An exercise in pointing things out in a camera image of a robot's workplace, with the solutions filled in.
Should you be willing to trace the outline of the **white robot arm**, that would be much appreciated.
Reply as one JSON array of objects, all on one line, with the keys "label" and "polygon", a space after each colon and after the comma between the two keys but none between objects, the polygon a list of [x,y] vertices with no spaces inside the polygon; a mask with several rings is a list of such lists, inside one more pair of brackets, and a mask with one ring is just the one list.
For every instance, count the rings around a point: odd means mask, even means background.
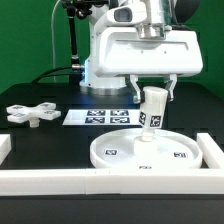
[{"label": "white robot arm", "polygon": [[200,0],[108,0],[90,15],[90,54],[81,87],[100,95],[130,88],[143,99],[137,81],[162,77],[169,94],[179,77],[203,68],[196,32],[184,25]]}]

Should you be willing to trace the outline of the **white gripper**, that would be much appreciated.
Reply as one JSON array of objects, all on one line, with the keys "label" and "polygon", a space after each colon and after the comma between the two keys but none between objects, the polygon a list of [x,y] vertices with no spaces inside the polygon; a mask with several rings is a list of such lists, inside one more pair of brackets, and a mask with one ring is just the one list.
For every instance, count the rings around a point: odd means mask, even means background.
[{"label": "white gripper", "polygon": [[196,33],[173,29],[169,7],[165,5],[110,9],[95,23],[94,34],[93,72],[105,77],[131,75],[129,83],[135,104],[142,99],[136,75],[168,75],[164,83],[172,102],[177,75],[192,76],[203,67]]}]

